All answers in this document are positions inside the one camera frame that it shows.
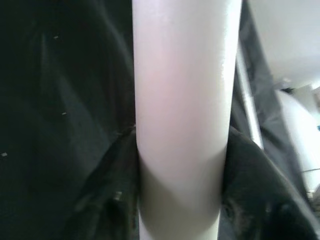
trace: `white curved object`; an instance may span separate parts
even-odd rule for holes
[[[306,190],[313,192],[320,184],[320,133],[316,120],[292,96],[276,91],[284,123],[297,153]]]
[[[216,240],[240,0],[134,0],[141,240]]]

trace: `white cylindrical pipe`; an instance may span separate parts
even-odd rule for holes
[[[240,0],[133,0],[140,239],[216,240]]]

